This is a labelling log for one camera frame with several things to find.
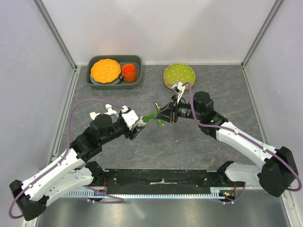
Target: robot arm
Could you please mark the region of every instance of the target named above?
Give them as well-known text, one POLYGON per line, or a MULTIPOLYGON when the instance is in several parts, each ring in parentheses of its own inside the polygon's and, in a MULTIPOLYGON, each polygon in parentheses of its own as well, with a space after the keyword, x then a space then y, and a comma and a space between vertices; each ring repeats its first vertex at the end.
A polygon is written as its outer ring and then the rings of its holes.
POLYGON ((89 184, 101 185, 106 172, 89 160, 102 151, 102 145, 122 135, 133 140, 145 127, 134 110, 126 106, 118 114, 107 105, 107 113, 93 113, 91 118, 89 127, 60 157, 38 174, 9 185, 25 220, 38 217, 52 202, 74 189, 89 184), (117 116, 116 122, 112 122, 112 114, 117 116), (80 171, 70 174, 84 164, 80 171))
MULTIPOLYGON (((155 119, 171 123, 176 123, 179 117, 194 119, 191 104, 180 98, 185 87, 182 83, 176 82, 172 89, 177 95, 172 96, 169 103, 157 113, 155 119)), ((285 147, 276 149, 238 129, 214 110, 214 102, 207 92, 195 93, 193 108, 196 119, 200 123, 199 128, 204 134, 229 144, 255 163, 255 165, 241 165, 230 162, 225 174, 231 181, 261 185, 269 194, 279 197, 295 180, 294 174, 273 156, 276 154, 298 174, 294 157, 289 149, 285 147)))

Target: white wall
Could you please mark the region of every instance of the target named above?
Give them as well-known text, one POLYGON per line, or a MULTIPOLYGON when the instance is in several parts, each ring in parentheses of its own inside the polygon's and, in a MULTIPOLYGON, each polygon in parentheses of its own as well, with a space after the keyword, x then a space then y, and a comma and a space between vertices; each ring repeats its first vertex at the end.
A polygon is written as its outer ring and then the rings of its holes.
POLYGON ((242 62, 274 0, 43 0, 77 64, 242 62))
POLYGON ((2 1, 0 29, 0 225, 19 227, 9 184, 46 166, 72 70, 32 0, 2 1))
MULTIPOLYGON (((303 176, 303 1, 286 0, 247 71, 269 142, 290 148, 303 176)), ((295 193, 303 210, 303 192, 295 193)))

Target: green plate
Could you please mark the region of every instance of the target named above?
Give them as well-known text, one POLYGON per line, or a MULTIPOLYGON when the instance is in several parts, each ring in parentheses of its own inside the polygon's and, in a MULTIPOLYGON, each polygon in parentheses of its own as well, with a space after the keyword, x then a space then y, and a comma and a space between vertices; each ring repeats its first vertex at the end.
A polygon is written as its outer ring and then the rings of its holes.
POLYGON ((196 79, 194 70, 186 64, 177 63, 168 66, 164 71, 164 79, 170 85, 179 81, 182 83, 190 82, 191 84, 196 79))

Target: orange plate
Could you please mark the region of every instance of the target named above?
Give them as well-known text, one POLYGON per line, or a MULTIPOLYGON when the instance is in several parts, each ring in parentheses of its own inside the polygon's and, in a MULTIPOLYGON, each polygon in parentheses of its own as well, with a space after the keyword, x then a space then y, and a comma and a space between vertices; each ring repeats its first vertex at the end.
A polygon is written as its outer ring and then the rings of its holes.
POLYGON ((119 77, 121 66, 115 60, 102 59, 94 64, 90 72, 95 81, 105 84, 119 77))

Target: gray speckled surface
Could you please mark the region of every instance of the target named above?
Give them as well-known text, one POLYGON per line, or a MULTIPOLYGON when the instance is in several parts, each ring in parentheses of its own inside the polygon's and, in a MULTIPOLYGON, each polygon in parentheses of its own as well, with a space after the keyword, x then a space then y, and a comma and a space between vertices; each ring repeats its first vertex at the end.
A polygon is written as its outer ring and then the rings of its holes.
MULTIPOLYGON (((154 102, 165 105, 174 94, 163 83, 167 66, 143 66, 138 87, 126 90, 94 90, 86 84, 87 67, 82 66, 72 99, 72 106, 85 98, 102 98, 131 107, 136 113, 147 115, 154 111, 154 102)), ((193 91, 206 91, 214 100, 217 112, 236 126, 262 140, 256 115, 240 65, 193 65, 196 82, 193 91)), ((189 94, 183 97, 188 101, 189 94)), ((72 140, 89 126, 90 112, 106 112, 105 105, 96 102, 80 105, 72 119, 72 140)), ((67 146, 65 127, 59 154, 67 146)), ((147 127, 132 141, 120 137, 103 146, 92 160, 104 168, 157 169, 216 169, 227 160, 241 164, 252 162, 229 145, 204 135, 190 119, 158 127, 150 120, 147 127)))

